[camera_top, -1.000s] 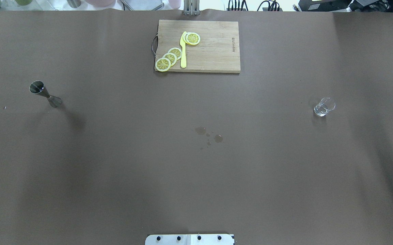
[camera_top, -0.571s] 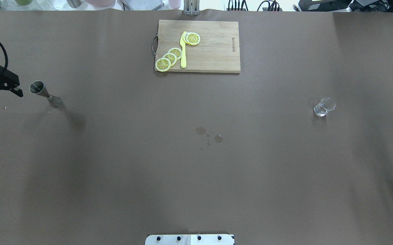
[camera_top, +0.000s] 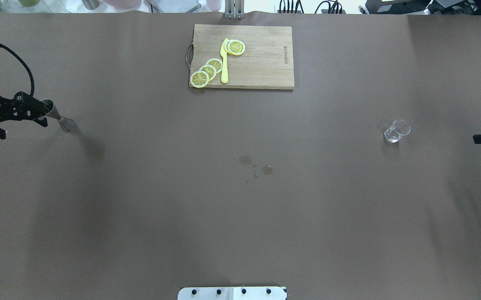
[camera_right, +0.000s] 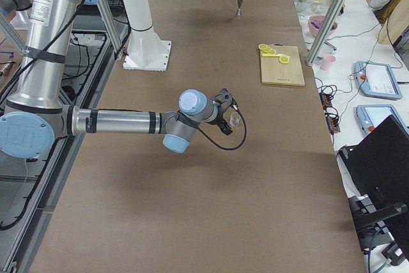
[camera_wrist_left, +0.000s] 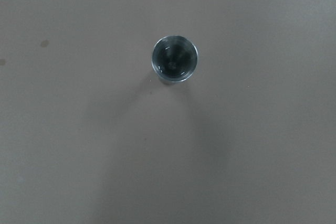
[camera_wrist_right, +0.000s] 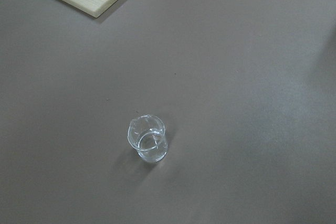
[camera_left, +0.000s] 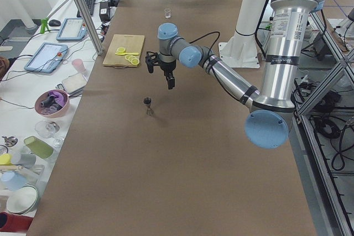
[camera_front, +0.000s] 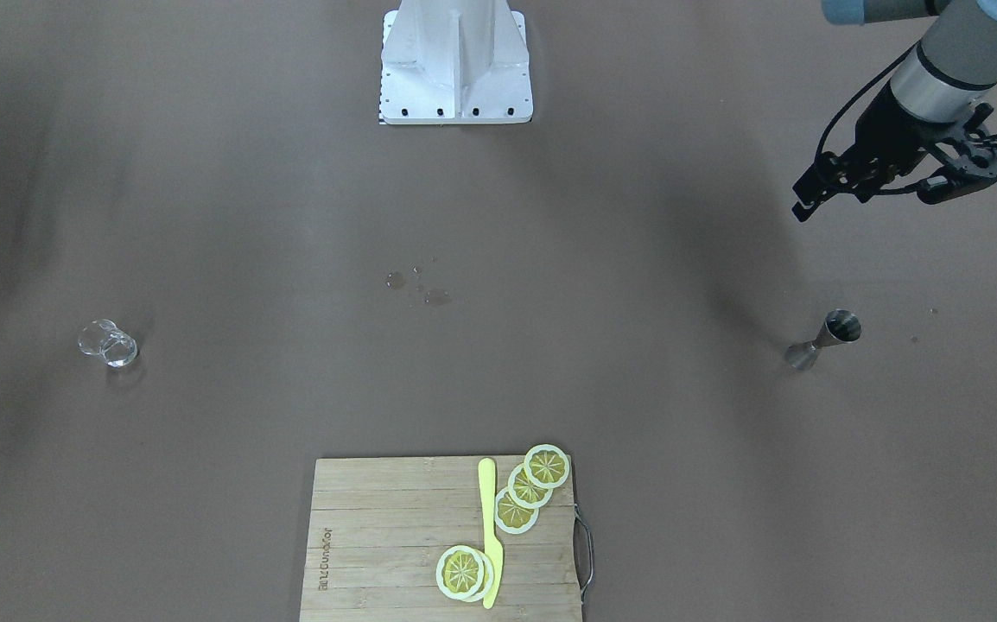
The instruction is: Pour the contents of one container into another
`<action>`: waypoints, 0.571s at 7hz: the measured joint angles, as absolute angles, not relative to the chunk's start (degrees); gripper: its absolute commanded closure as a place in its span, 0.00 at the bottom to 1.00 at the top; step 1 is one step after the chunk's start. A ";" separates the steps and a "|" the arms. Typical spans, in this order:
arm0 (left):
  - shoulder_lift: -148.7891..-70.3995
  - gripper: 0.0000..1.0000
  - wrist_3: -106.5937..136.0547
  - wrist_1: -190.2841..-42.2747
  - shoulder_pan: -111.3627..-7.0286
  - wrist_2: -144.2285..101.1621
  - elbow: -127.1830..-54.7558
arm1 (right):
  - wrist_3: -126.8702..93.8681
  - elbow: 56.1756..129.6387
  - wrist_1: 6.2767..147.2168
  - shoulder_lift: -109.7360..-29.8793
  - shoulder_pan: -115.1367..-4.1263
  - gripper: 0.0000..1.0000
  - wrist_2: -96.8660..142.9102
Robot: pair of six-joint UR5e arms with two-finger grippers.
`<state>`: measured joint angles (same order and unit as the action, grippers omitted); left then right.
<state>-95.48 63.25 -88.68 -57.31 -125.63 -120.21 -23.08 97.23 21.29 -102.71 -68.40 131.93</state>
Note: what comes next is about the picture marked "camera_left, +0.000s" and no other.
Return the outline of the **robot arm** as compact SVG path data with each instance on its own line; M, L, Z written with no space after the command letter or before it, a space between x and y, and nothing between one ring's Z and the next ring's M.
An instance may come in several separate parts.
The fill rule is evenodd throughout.
M176 63L186 67L201 66L239 103L249 108L244 130L258 147L272 149L288 138L295 110L291 92L298 68L309 13L321 0L271 0L275 15L265 56L262 87L256 88L231 69L206 47L188 43L178 34L175 24L158 28L159 52L156 59L146 59L149 71L159 66L173 88Z

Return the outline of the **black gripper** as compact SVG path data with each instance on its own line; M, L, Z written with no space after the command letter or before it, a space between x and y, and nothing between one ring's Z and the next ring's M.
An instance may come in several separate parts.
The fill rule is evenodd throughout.
M173 60L171 62L164 62L160 60L159 66L164 72L164 76L168 84L168 89L171 90L175 87L175 78L173 75L173 71L176 68L176 61Z

